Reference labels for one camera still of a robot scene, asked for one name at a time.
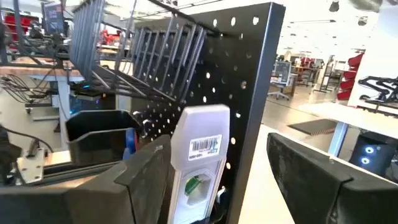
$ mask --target black plastic bin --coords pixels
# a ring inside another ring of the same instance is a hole
[[[81,111],[66,122],[72,163],[78,166],[121,160],[126,130],[141,125],[127,111]]]

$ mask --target white barcode label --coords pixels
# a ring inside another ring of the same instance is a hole
[[[202,159],[217,156],[220,153],[221,139],[223,135],[210,136],[200,139],[192,139],[189,144],[188,160]]]

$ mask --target black monitor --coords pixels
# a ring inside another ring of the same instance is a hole
[[[47,35],[65,34],[61,2],[44,4],[45,31]]]

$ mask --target black pegboard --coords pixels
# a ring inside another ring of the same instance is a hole
[[[239,220],[284,12],[285,7],[266,3],[193,15],[222,34],[209,32],[205,38],[185,99],[178,103],[132,99],[132,111],[138,111],[138,116],[146,120],[143,142],[173,134],[185,106],[229,106],[230,144],[220,188],[223,186],[229,192],[230,205],[228,221],[223,222]],[[176,27],[177,24],[192,25],[179,17],[175,18]],[[163,19],[140,22],[136,28],[167,30],[168,25],[169,20]],[[157,73],[149,80],[151,85],[158,85],[162,72]],[[170,72],[164,92],[169,91],[172,79]]]

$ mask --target black floor mat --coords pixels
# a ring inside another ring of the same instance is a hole
[[[319,134],[332,133],[336,129],[337,122],[329,119],[319,119],[298,124],[291,124],[288,127],[301,131],[305,134],[316,136]]]

